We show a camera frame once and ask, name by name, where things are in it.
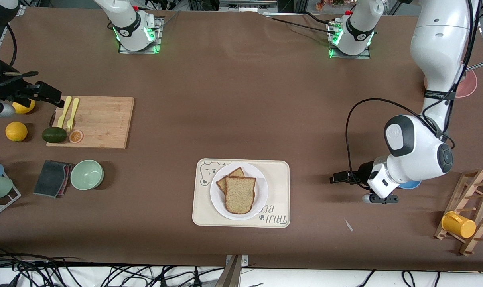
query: brown tabletop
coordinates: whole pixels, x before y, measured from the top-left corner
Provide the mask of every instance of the brown tabletop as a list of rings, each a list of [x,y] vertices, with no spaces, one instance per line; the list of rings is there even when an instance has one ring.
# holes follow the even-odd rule
[[[321,28],[302,16],[286,19]],[[140,56],[117,54],[101,10],[27,8],[12,27],[14,67],[39,71],[30,81],[64,95],[136,100],[126,149],[46,147],[40,135],[50,104],[0,118],[0,163],[22,193],[0,214],[0,246],[110,263],[222,265],[225,254],[249,254],[257,267],[483,271],[483,242],[465,257],[456,254],[456,240],[433,238],[460,172],[483,167],[483,67],[478,90],[456,100],[451,173],[396,190],[400,203],[387,206],[362,203],[358,187],[328,184],[347,169],[345,120],[356,102],[382,97],[420,111],[424,76],[409,53],[416,21],[383,17],[371,59],[347,60],[328,57],[321,32],[250,12],[184,12],[165,26],[161,54]],[[10,42],[6,36],[0,53],[6,62]],[[482,61],[479,36],[471,64]],[[349,134],[355,167],[388,154],[382,130],[399,113],[385,103],[356,109]],[[4,136],[13,120],[28,126],[25,142]],[[286,161],[289,227],[196,226],[201,158]],[[96,191],[70,187],[61,199],[33,195],[45,159],[97,160],[104,182]]]

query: tray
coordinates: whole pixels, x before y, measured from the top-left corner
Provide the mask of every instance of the tray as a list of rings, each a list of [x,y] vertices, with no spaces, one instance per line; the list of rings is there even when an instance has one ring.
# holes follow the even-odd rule
[[[265,176],[269,192],[263,210],[248,220],[230,220],[216,211],[210,198],[211,181],[216,171],[233,162],[246,162]],[[239,160],[204,158],[197,163],[192,219],[200,226],[285,228],[291,222],[289,165],[279,160]]]

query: yellow lemon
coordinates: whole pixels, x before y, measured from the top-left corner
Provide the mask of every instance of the yellow lemon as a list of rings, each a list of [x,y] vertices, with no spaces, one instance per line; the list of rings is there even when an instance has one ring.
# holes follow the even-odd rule
[[[27,136],[27,127],[21,122],[11,122],[6,127],[6,136],[14,142],[20,142]]]
[[[26,114],[35,107],[35,100],[30,100],[30,107],[24,107],[18,103],[13,103],[13,108],[17,114]]]

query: toast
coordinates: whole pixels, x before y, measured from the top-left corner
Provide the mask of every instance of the toast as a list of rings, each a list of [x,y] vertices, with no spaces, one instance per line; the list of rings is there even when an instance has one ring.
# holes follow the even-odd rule
[[[256,178],[227,176],[225,178],[225,207],[232,214],[247,214],[254,203]]]
[[[228,176],[245,177],[245,173],[243,173],[243,169],[241,169],[241,167],[238,167],[237,169],[234,169],[233,172],[224,176],[221,180],[216,182],[216,185],[218,185],[218,188],[223,192],[224,195],[225,195],[225,178]]]

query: yellow mug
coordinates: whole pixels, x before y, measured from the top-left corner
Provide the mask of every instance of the yellow mug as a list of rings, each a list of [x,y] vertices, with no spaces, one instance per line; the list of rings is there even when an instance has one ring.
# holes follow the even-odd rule
[[[442,217],[442,228],[457,236],[469,238],[475,233],[476,225],[473,220],[449,211]]]

